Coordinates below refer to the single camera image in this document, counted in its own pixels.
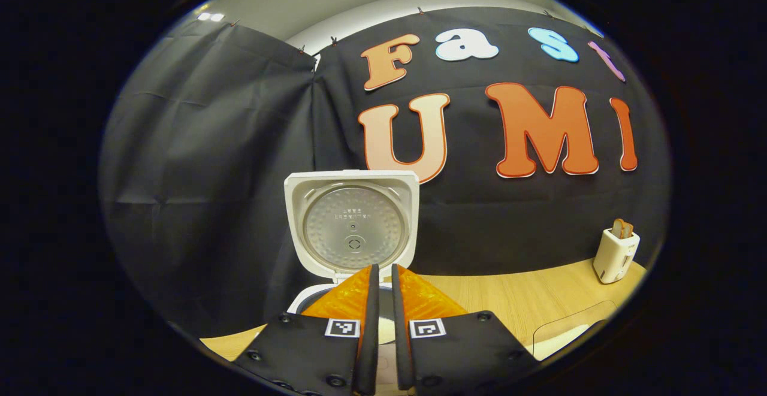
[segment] black fabric backdrop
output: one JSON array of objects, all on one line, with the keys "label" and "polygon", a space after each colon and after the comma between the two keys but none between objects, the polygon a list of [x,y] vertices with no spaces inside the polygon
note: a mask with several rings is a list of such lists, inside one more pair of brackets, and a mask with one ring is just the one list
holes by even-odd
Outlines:
[{"label": "black fabric backdrop", "polygon": [[[580,60],[557,61],[529,37],[531,27],[564,36]],[[434,37],[453,28],[482,31],[500,50],[491,59],[442,61]],[[360,54],[415,34],[407,75],[367,92]],[[596,41],[626,76],[622,83],[594,50]],[[282,181],[296,171],[365,169],[363,110],[397,104],[394,151],[421,153],[411,99],[443,92],[447,160],[421,186],[411,270],[439,275],[515,273],[594,256],[600,232],[622,217],[649,265],[663,243],[671,157],[663,121],[640,78],[608,40],[568,22],[505,8],[452,8],[401,17],[338,41],[315,60],[242,26],[192,22],[145,57],[117,99],[104,135],[101,194],[107,229],[127,273],[167,319],[197,337],[263,324],[306,286],[288,230]],[[485,88],[523,84],[551,112],[554,89],[587,96],[599,159],[593,175],[504,179],[497,104]],[[621,131],[609,98],[631,109],[638,169],[620,168]],[[532,147],[531,158],[537,160]],[[558,227],[556,233],[546,229]]]}]

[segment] orange letter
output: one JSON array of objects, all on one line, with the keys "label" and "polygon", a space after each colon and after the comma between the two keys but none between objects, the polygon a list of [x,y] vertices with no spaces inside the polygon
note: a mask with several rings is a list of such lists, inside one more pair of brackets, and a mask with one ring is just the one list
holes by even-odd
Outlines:
[{"label": "orange letter", "polygon": [[617,98],[610,98],[615,114],[618,115],[618,125],[621,126],[621,139],[623,141],[623,154],[621,155],[621,169],[624,171],[636,170],[636,153],[633,151],[633,132],[628,119],[628,106]]},{"label": "orange letter", "polygon": [[527,89],[516,83],[491,84],[485,89],[501,108],[506,158],[498,163],[501,177],[528,177],[535,173],[535,161],[527,153],[527,140],[546,173],[553,173],[567,139],[567,156],[562,170],[567,174],[592,174],[599,169],[591,144],[591,128],[586,116],[586,95],[580,90],[557,87],[554,108],[546,114]]},{"label": "orange letter", "polygon": [[443,109],[450,103],[444,93],[419,96],[410,102],[410,109],[421,119],[421,142],[424,150],[412,163],[400,163],[394,156],[391,122],[399,112],[392,104],[364,110],[357,120],[365,129],[365,161],[370,170],[413,170],[420,183],[432,180],[447,159]]},{"label": "orange letter", "polygon": [[403,44],[417,44],[419,38],[413,34],[400,36],[378,46],[362,52],[361,57],[367,58],[367,70],[370,71],[370,80],[365,82],[365,90],[378,89],[393,83],[402,77],[405,77],[407,71],[405,68],[397,68],[394,61],[400,61],[403,64],[413,59],[413,52],[410,47]]}]

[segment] blue letter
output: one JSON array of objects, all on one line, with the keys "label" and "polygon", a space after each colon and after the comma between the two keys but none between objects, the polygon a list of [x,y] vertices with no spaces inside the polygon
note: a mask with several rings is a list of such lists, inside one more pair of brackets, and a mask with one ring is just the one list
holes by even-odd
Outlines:
[{"label": "blue letter", "polygon": [[558,61],[578,62],[578,53],[575,53],[575,50],[567,45],[567,40],[558,33],[548,29],[529,28],[528,34],[535,41],[542,43],[540,48],[546,52],[546,55]]}]

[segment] stainless steel inner lid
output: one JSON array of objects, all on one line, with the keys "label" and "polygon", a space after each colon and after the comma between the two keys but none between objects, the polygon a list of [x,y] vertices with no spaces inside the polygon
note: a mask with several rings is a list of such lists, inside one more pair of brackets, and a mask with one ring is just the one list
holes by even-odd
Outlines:
[{"label": "stainless steel inner lid", "polygon": [[375,185],[336,183],[324,188],[310,198],[301,221],[309,253],[350,273],[375,263],[388,265],[407,243],[402,207]]}]

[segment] wooden countertop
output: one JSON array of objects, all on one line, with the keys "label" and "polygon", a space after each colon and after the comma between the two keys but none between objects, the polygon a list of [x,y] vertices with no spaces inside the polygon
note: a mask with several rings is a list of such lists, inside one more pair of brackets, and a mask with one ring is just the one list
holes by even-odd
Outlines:
[{"label": "wooden countertop", "polygon": [[[469,312],[493,311],[521,344],[529,346],[533,333],[542,325],[602,301],[621,306],[645,273],[644,267],[633,262],[623,279],[603,284],[591,267],[593,261],[507,275],[421,276]],[[233,361],[263,327],[200,341]]]}]

